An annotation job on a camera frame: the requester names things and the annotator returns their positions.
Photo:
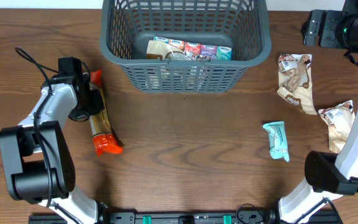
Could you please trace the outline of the orange cookie package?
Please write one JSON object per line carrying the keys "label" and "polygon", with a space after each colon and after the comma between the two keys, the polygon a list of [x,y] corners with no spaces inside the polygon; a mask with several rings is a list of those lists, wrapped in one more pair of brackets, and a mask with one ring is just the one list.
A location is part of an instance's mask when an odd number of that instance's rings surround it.
{"label": "orange cookie package", "polygon": [[91,90],[99,91],[101,95],[101,104],[104,106],[98,114],[91,115],[89,117],[93,135],[93,145],[97,156],[101,156],[103,153],[121,154],[123,152],[123,148],[118,144],[116,138],[114,137],[111,123],[108,118],[101,77],[102,70],[97,70],[95,72],[91,72],[90,74],[89,84]]}

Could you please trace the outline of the beige cookie bag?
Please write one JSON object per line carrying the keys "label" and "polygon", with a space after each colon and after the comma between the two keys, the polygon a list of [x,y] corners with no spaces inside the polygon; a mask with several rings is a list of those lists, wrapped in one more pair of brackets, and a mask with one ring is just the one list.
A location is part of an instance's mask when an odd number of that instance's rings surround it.
{"label": "beige cookie bag", "polygon": [[280,54],[277,94],[299,111],[317,115],[313,103],[311,54]]}

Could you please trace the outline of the Kleenex tissue multipack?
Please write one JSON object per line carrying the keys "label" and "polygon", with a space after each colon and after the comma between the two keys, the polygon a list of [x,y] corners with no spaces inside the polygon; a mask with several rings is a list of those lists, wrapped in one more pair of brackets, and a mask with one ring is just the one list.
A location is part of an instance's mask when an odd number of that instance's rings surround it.
{"label": "Kleenex tissue multipack", "polygon": [[231,60],[232,58],[230,47],[185,42],[159,36],[155,36],[152,40],[162,41],[181,49],[185,55],[191,57],[191,61]]}

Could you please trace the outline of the teal snack wrapper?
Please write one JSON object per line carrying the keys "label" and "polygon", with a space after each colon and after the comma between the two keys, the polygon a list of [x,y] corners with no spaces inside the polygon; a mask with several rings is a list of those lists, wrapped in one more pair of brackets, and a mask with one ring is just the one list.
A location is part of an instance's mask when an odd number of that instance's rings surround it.
{"label": "teal snack wrapper", "polygon": [[266,123],[262,126],[268,132],[270,156],[272,159],[290,161],[284,121]]}

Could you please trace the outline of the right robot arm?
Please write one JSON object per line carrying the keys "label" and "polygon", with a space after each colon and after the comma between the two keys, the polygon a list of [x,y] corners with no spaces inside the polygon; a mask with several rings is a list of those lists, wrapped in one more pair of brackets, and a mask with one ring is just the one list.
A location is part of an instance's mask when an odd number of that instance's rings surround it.
{"label": "right robot arm", "polygon": [[[358,54],[358,1],[345,1],[342,11],[330,17],[328,11],[312,10],[303,24],[304,44],[345,49],[351,63]],[[341,223],[333,208],[322,208],[344,195],[358,193],[358,110],[350,135],[340,153],[311,151],[305,161],[305,179],[277,208],[265,215],[266,223]]]}

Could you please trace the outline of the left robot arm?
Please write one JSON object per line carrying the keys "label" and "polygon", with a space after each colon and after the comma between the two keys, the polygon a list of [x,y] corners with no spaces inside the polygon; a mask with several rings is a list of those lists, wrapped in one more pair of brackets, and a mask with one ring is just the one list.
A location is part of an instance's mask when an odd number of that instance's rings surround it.
{"label": "left robot arm", "polygon": [[14,200],[48,207],[67,223],[102,223],[103,209],[76,186],[73,160],[63,135],[68,119],[86,121],[104,109],[90,70],[78,58],[58,59],[58,71],[17,126],[0,130],[7,191]]}

